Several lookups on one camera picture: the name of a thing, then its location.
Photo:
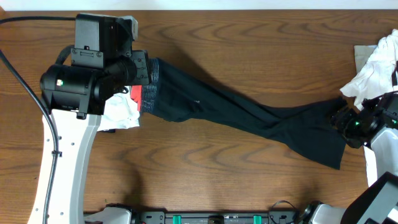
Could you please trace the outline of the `black leggings with red waistband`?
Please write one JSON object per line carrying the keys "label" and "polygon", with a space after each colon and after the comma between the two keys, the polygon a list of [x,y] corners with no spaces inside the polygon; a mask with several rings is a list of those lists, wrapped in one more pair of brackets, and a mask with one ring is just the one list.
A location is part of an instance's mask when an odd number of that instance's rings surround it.
{"label": "black leggings with red waistband", "polygon": [[346,105],[341,97],[291,108],[261,105],[211,86],[153,58],[149,85],[141,90],[141,113],[170,122],[203,119],[279,141],[314,162],[339,169],[346,143],[331,127],[332,113]]}

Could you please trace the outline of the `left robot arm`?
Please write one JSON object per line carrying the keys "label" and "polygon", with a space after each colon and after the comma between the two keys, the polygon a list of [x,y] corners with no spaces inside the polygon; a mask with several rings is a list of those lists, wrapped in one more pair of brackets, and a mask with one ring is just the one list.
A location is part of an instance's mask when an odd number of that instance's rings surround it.
{"label": "left robot arm", "polygon": [[83,195],[91,148],[108,99],[151,82],[145,50],[133,50],[132,16],[79,14],[70,65],[59,61],[40,78],[44,150],[30,223],[138,223],[131,208],[109,204],[85,215]]}

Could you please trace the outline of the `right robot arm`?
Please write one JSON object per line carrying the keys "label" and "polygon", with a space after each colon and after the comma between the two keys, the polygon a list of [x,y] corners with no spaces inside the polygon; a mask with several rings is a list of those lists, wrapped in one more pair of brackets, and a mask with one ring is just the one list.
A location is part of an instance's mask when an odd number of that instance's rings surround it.
{"label": "right robot arm", "polygon": [[362,106],[359,113],[342,108],[331,117],[331,124],[348,146],[373,151],[377,181],[348,208],[310,204],[303,223],[397,223],[397,92],[365,99]]}

